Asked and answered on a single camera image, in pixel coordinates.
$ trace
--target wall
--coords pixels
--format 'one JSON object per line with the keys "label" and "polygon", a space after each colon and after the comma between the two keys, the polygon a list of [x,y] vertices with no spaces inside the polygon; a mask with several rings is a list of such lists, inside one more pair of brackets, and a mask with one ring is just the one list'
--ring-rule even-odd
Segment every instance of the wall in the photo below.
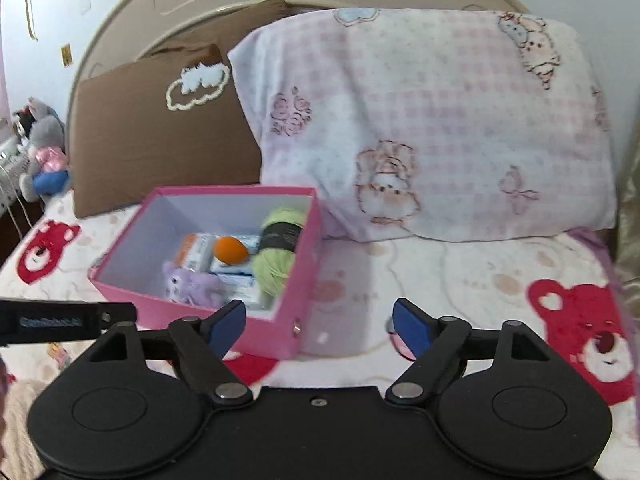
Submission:
{"label": "wall", "polygon": [[15,110],[29,96],[39,97],[61,118],[66,115],[75,66],[64,67],[60,47],[69,43],[76,66],[103,19],[120,0],[31,0],[34,31],[29,38],[24,0],[2,0],[0,25],[9,104]]}
{"label": "wall", "polygon": [[[76,62],[119,0],[32,0],[39,41],[27,34],[24,0],[2,0],[0,14],[11,108],[35,95],[66,114],[74,67],[64,68],[60,46],[71,44]],[[640,0],[521,0],[531,12],[569,23],[581,34],[609,101],[614,160],[620,166],[640,100]]]}

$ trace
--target cloud patch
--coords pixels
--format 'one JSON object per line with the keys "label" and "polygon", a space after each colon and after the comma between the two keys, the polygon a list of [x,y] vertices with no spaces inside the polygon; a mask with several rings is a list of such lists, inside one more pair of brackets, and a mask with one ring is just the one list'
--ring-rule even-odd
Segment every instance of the cloud patch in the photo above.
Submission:
{"label": "cloud patch", "polygon": [[173,81],[166,89],[166,107],[173,111],[191,110],[196,105],[203,105],[222,94],[229,82],[229,67],[222,63],[204,64],[183,68],[180,78]]}

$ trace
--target pillow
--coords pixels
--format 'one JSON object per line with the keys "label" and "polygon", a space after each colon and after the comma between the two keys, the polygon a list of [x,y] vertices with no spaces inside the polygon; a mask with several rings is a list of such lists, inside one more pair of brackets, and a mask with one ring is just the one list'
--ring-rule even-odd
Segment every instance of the pillow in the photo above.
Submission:
{"label": "pillow", "polygon": [[256,184],[260,149],[226,53],[287,14],[284,0],[247,7],[82,81],[70,146],[76,216],[139,202],[156,186]]}
{"label": "pillow", "polygon": [[261,183],[317,187],[328,235],[498,240],[613,225],[600,93],[566,25],[321,10],[256,30],[229,59]]}

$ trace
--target wall outlet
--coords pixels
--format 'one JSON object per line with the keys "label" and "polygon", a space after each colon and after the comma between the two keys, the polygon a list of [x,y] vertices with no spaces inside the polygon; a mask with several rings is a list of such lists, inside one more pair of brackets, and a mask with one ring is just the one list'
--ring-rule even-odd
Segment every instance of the wall outlet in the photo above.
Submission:
{"label": "wall outlet", "polygon": [[67,43],[65,46],[61,46],[60,52],[62,53],[62,64],[64,66],[72,65],[74,60],[71,57],[71,45]]}
{"label": "wall outlet", "polygon": [[91,0],[78,0],[78,10],[81,16],[88,13],[91,10]]}

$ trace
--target open box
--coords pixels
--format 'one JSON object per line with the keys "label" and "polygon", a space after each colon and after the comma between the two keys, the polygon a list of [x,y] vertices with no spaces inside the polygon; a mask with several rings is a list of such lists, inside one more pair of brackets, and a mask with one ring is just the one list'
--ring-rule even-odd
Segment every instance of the open box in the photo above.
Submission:
{"label": "open box", "polygon": [[157,188],[90,271],[89,279],[107,300],[133,303],[138,309],[138,323],[145,328],[162,329],[184,316],[208,317],[211,309],[163,299],[162,264],[174,259],[189,233],[259,234],[264,219],[279,207],[307,214],[295,261],[284,292],[270,309],[247,311],[246,328],[233,350],[290,358],[300,344],[320,257],[321,220],[313,188]]}

